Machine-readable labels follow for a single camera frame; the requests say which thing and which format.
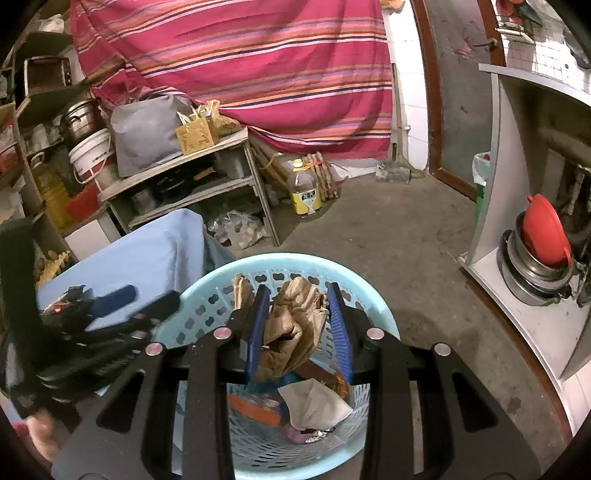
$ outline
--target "cooking oil bottle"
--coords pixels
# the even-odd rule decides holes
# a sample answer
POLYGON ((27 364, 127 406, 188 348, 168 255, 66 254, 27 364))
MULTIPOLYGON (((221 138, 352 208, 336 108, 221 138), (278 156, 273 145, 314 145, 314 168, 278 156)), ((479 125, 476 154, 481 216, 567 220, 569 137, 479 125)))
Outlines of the cooking oil bottle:
POLYGON ((37 154, 31 159, 31 171, 46 204, 47 214, 57 229, 61 233, 65 232, 74 223, 66 212, 66 205, 70 201, 66 187, 53 168, 43 162, 43 154, 37 154))
POLYGON ((289 178, 291 204, 302 219, 312 220, 318 216, 322 202, 318 195, 316 179, 304 166, 302 159, 294 160, 294 170, 289 178))

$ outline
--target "striped fabric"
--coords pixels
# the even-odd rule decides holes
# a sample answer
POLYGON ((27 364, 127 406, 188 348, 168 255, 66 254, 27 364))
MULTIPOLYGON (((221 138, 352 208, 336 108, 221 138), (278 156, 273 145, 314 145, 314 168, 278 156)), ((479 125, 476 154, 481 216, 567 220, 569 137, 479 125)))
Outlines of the striped fabric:
POLYGON ((107 108, 155 91, 218 99, 275 148, 329 158, 388 149, 392 84, 377 0, 72 0, 93 93, 107 108))

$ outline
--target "blue cloth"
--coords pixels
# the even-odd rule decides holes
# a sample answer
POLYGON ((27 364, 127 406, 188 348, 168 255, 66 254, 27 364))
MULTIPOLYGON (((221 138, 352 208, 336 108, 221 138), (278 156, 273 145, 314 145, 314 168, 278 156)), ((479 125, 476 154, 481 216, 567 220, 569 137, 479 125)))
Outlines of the blue cloth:
POLYGON ((233 260, 232 254, 205 233, 200 215, 175 210, 69 268, 40 289, 37 301, 43 309, 76 285, 91 288, 95 297, 125 285, 135 286, 135 302, 89 326, 100 328, 124 321, 166 291, 184 292, 209 271, 233 260))

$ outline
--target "concrete floor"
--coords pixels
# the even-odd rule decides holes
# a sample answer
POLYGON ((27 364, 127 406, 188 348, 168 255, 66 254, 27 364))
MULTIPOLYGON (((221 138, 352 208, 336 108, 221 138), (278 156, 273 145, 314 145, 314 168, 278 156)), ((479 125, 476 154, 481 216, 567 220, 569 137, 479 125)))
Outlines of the concrete floor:
MULTIPOLYGON (((294 217, 278 207, 281 247, 264 242, 243 254, 300 252, 354 270, 388 303, 403 342, 449 343, 509 413, 543 469, 558 457, 565 443, 544 390, 456 261, 472 240, 473 202, 432 177, 397 185, 368 175, 347 181, 322 217, 306 223, 294 217)), ((357 479, 361 460, 322 478, 357 479)))

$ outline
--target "bundle of sticks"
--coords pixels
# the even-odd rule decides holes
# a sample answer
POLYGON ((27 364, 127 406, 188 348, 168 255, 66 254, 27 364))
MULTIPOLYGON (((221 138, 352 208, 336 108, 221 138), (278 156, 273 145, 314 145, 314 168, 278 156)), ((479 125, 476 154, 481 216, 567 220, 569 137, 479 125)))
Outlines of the bundle of sticks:
MULTIPOLYGON (((288 193, 290 172, 280 161, 275 160, 277 157, 276 150, 254 136, 250 137, 249 143, 255 161, 259 164, 261 175, 274 187, 288 193)), ((330 167, 322 158, 322 154, 305 155, 302 160, 304 164, 310 166, 312 175, 316 177, 320 199, 325 202, 332 198, 338 198, 339 193, 330 172, 330 167)))
POLYGON ((330 167, 328 163, 324 161, 324 158, 322 158, 322 154, 316 152, 312 155, 302 157, 302 160, 305 165, 310 166, 310 169, 314 175, 316 175, 320 200, 325 202, 329 199, 339 198, 339 192, 337 191, 335 181, 330 173, 330 167))

